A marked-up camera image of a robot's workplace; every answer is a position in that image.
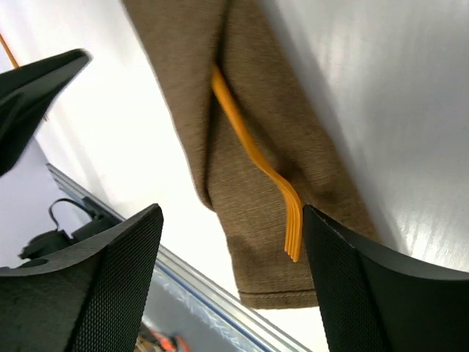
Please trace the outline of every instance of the brown cloth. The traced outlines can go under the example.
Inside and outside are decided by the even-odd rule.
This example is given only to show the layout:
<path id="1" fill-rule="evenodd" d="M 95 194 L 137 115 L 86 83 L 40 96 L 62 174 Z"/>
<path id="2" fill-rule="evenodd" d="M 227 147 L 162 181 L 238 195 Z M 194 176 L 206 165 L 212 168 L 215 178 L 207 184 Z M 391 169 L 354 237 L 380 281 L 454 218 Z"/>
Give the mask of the brown cloth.
<path id="1" fill-rule="evenodd" d="M 214 62 L 257 145 L 302 202 L 377 238 L 255 0 L 124 3 L 155 68 L 196 190 L 226 233 L 242 303 L 263 309 L 317 305 L 304 249 L 298 263 L 284 252 L 283 197 L 253 165 L 213 96 Z"/>

